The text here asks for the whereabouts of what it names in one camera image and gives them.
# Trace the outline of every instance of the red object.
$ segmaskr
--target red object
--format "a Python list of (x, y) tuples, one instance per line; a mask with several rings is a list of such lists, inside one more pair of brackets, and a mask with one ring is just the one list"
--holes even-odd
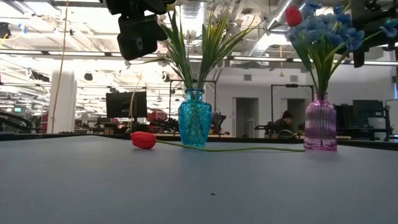
[(290, 6), (285, 11), (286, 22), (289, 27), (295, 27), (303, 21), (301, 12), (297, 6)]
[(141, 149), (152, 149), (156, 144), (156, 136), (151, 133), (136, 131), (130, 137), (132, 145)]

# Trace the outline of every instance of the vase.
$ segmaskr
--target vase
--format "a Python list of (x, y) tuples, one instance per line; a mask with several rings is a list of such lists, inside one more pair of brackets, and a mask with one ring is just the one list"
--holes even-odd
[(182, 144), (204, 148), (211, 127), (211, 105), (203, 102), (204, 90), (187, 89), (187, 100), (178, 108)]
[(336, 110), (327, 95), (315, 96), (305, 110), (305, 149), (336, 151)]

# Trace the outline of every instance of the person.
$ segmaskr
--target person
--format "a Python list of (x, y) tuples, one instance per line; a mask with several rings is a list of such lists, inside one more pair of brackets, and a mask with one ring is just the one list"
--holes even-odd
[(292, 131), (292, 126), (291, 126), (292, 119), (293, 119), (292, 114), (289, 113), (288, 111), (285, 111), (284, 114), (282, 115), (282, 118), (278, 119), (272, 124), (272, 129), (276, 134), (279, 133), (281, 130)]

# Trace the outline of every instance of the gray table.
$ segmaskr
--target gray table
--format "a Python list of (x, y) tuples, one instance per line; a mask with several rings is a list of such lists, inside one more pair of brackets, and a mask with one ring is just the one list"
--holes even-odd
[[(243, 146), (258, 144), (208, 143)], [(398, 152), (344, 146), (214, 153), (95, 136), (0, 142), (0, 223), (398, 223), (397, 172)]]

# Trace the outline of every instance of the white column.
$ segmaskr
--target white column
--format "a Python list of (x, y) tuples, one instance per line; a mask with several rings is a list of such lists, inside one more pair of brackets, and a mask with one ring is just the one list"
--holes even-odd
[(75, 72), (73, 71), (72, 62), (64, 61), (63, 63), (62, 76), (58, 91), (57, 107), (55, 109), (55, 113), (53, 113), (59, 74), (60, 65), (58, 65), (58, 67), (52, 72), (49, 121), (47, 126), (48, 134), (56, 134), (62, 131), (73, 132), (75, 130), (77, 81)]

